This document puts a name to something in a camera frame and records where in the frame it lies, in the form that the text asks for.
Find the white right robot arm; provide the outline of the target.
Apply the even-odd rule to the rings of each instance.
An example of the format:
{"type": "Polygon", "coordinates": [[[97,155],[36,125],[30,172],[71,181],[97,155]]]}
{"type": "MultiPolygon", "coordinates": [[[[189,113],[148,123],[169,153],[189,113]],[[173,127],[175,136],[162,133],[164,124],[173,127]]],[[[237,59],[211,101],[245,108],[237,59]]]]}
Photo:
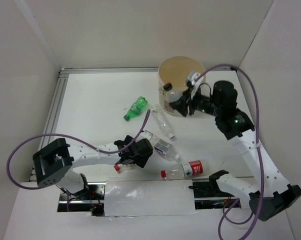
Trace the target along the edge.
{"type": "Polygon", "coordinates": [[[201,93],[201,84],[187,83],[187,90],[171,89],[166,98],[169,106],[187,117],[200,111],[215,117],[215,124],[228,141],[239,151],[258,186],[234,179],[226,170],[210,175],[209,192],[223,192],[239,198],[242,207],[248,206],[260,221],[267,221],[289,208],[301,197],[301,188],[290,182],[278,170],[258,137],[257,127],[248,115],[237,107],[238,92],[226,80],[213,85],[212,94],[201,93]]]}

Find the clear bottle black cap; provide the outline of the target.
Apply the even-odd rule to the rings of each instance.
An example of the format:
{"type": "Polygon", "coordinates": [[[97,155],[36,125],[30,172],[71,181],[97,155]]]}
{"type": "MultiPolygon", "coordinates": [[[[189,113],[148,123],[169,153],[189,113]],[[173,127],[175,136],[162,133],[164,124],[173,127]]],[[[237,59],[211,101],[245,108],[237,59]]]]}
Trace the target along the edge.
{"type": "Polygon", "coordinates": [[[163,90],[165,92],[166,101],[168,103],[173,103],[178,101],[183,95],[183,92],[174,88],[170,82],[166,83],[163,86],[163,90]]]}

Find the small red label bottle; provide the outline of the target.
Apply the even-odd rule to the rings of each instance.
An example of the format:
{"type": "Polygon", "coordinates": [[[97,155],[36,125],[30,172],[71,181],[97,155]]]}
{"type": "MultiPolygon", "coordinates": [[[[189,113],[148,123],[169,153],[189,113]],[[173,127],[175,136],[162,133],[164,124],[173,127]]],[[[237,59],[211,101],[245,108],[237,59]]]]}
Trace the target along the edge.
{"type": "Polygon", "coordinates": [[[114,169],[117,173],[122,173],[125,171],[130,171],[134,168],[134,164],[115,164],[114,169]]]}

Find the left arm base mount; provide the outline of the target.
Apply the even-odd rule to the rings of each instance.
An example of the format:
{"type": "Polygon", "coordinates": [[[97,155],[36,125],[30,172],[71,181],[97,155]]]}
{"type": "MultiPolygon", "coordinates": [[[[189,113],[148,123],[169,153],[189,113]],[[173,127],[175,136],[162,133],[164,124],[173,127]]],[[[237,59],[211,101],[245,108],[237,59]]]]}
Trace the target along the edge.
{"type": "Polygon", "coordinates": [[[57,205],[57,212],[89,213],[91,216],[103,217],[106,182],[89,182],[88,192],[80,198],[61,190],[57,205]]]}

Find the large red label bottle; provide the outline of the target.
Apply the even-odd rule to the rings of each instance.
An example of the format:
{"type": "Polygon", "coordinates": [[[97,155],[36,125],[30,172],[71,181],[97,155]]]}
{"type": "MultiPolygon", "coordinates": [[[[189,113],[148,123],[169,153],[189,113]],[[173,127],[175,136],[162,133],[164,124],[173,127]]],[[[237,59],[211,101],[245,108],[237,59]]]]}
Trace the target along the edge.
{"type": "Polygon", "coordinates": [[[178,163],[160,171],[163,179],[181,180],[210,173],[210,165],[205,160],[178,163]]]}

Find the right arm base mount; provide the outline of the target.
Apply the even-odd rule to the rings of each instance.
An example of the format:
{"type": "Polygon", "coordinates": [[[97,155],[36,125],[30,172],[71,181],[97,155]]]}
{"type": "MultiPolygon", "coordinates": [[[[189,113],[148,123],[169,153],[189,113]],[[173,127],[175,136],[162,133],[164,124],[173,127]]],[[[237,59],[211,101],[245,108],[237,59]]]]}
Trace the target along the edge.
{"type": "Polygon", "coordinates": [[[233,195],[213,188],[208,180],[193,181],[188,186],[193,191],[196,210],[222,209],[237,199],[233,195]]]}

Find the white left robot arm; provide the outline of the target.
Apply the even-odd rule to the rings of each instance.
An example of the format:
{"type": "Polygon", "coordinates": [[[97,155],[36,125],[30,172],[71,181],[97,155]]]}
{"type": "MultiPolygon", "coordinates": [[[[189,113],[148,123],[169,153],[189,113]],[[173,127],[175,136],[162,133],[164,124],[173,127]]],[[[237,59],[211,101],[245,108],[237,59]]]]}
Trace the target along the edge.
{"type": "Polygon", "coordinates": [[[76,200],[85,199],[90,191],[87,178],[83,173],[74,172],[74,169],[94,165],[145,167],[153,154],[153,147],[148,138],[141,137],[122,152],[117,152],[131,140],[133,137],[127,135],[124,140],[93,149],[87,145],[70,145],[65,138],[58,138],[32,157],[37,186],[46,188],[56,185],[76,200]]]}

